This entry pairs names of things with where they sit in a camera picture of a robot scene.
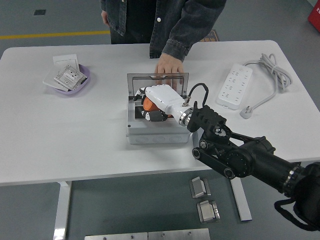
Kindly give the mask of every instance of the red object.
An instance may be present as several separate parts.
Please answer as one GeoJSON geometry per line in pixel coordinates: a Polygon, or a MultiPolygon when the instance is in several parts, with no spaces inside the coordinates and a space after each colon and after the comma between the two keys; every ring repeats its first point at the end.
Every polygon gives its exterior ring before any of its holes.
{"type": "Polygon", "coordinates": [[[308,21],[320,32],[320,0],[315,4],[308,21]]]}

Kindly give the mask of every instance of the black pants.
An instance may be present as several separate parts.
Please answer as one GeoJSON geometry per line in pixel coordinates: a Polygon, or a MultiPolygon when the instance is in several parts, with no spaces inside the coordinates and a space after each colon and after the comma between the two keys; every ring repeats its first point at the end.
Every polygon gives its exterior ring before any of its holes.
{"type": "Polygon", "coordinates": [[[111,44],[149,44],[151,35],[152,30],[142,34],[130,29],[126,29],[124,36],[121,36],[110,27],[111,44]]]}

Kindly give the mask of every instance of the metal plate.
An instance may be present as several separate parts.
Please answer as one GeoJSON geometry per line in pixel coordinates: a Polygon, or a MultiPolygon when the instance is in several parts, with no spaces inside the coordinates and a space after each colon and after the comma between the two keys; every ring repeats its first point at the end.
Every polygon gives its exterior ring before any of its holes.
{"type": "Polygon", "coordinates": [[[210,240],[209,229],[149,232],[148,240],[210,240]]]}
{"type": "Polygon", "coordinates": [[[148,240],[147,232],[86,236],[84,240],[148,240]]]}
{"type": "Polygon", "coordinates": [[[210,240],[208,228],[86,236],[84,240],[210,240]]]}

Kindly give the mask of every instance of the power cord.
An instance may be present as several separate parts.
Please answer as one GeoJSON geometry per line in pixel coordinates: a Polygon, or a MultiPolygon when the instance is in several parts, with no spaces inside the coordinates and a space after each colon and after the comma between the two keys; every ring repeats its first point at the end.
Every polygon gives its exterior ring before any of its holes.
{"type": "Polygon", "coordinates": [[[256,109],[257,107],[261,106],[262,104],[272,99],[278,92],[278,86],[284,91],[293,82],[290,74],[284,69],[282,69],[281,67],[277,66],[276,56],[273,53],[270,54],[269,56],[262,53],[262,57],[260,58],[260,60],[247,61],[243,65],[247,66],[250,64],[258,64],[265,67],[268,70],[268,72],[273,76],[273,79],[274,79],[274,92],[272,95],[260,101],[256,105],[252,107],[248,106],[244,108],[240,112],[241,117],[243,117],[244,119],[250,118],[254,109],[256,109]]]}
{"type": "Polygon", "coordinates": [[[198,86],[202,86],[204,88],[204,90],[205,90],[205,94],[204,94],[203,101],[202,101],[202,107],[204,107],[206,105],[206,101],[207,101],[208,94],[209,94],[209,88],[207,87],[206,84],[200,82],[200,83],[197,83],[196,85],[194,85],[192,87],[192,89],[189,92],[189,95],[186,96],[186,99],[185,99],[185,102],[183,104],[183,107],[187,107],[189,105],[189,101],[191,99],[191,94],[195,90],[195,88],[198,87],[198,86]]]}

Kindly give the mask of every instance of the metal bracket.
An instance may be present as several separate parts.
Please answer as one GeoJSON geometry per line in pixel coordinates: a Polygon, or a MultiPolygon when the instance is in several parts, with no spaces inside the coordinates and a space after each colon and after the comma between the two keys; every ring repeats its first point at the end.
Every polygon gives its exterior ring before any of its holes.
{"type": "Polygon", "coordinates": [[[206,178],[203,178],[201,180],[200,177],[198,176],[190,180],[189,184],[190,184],[191,194],[194,199],[211,196],[208,180],[206,178]]]}
{"type": "Polygon", "coordinates": [[[208,200],[198,203],[197,205],[200,222],[211,223],[220,220],[217,204],[215,201],[209,202],[208,200]]]}

